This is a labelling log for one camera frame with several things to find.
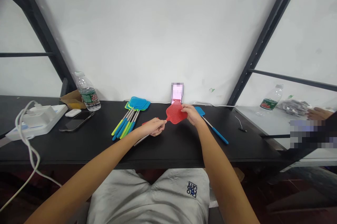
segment printed logo on shorts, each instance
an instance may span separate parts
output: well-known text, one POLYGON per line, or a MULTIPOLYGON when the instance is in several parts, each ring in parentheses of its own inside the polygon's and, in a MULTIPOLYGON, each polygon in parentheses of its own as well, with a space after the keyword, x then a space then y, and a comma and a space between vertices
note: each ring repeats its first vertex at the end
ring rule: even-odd
POLYGON ((192 195, 193 197, 197 197, 197 185, 193 184, 191 181, 187 183, 187 194, 192 195))

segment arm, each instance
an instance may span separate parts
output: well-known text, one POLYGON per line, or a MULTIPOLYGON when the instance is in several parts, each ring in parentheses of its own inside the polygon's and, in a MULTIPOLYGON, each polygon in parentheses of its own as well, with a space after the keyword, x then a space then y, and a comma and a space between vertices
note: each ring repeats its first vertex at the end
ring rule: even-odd
POLYGON ((165 120, 154 118, 104 150, 50 196, 25 223, 65 223, 90 198, 129 149, 147 134, 159 135, 165 123, 165 120))
POLYGON ((226 223, 259 223, 231 163, 205 121, 191 105, 183 104, 182 111, 197 128, 206 172, 226 223))

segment cardboard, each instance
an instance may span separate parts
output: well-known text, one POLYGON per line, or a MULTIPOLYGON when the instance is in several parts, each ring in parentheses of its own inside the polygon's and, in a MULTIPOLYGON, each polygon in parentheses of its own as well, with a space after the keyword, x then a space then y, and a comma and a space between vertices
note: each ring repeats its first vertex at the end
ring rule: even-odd
POLYGON ((86 109, 82 96, 78 90, 72 91, 62 97, 60 100, 65 103, 69 109, 86 109))

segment hand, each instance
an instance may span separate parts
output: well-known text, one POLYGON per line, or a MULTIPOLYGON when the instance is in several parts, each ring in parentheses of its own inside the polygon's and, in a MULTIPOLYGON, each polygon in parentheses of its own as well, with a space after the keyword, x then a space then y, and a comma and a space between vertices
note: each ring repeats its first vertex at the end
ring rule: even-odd
POLYGON ((144 125, 140 126, 138 130, 140 130, 142 135, 144 136, 148 134, 150 134, 151 136, 157 136, 165 129, 166 122, 166 120, 153 118, 144 125))
POLYGON ((193 126, 196 126, 197 124, 205 123, 204 119, 201 118, 200 114, 198 111, 195 109, 194 106, 188 105, 188 104, 182 104, 183 109, 181 110, 182 112, 187 113, 187 119, 190 121, 190 123, 193 126))
POLYGON ((314 108, 309 109, 307 112, 308 115, 308 119, 309 120, 314 120, 314 121, 323 121, 328 119, 331 115, 333 114, 333 112, 321 109, 321 108, 314 108))

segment smartphone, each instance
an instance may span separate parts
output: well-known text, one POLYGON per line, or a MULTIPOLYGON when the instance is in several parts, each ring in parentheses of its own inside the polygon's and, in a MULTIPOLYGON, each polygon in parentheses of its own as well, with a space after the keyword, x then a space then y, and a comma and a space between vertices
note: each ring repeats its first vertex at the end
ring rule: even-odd
POLYGON ((79 127, 81 127, 94 114, 95 112, 87 112, 87 111, 81 112, 80 114, 72 118, 70 122, 65 124, 59 130, 62 132, 73 132, 77 130, 79 127))
POLYGON ((184 95, 184 83, 172 83, 171 93, 171 104, 173 104, 174 100, 180 100, 182 103, 184 95))

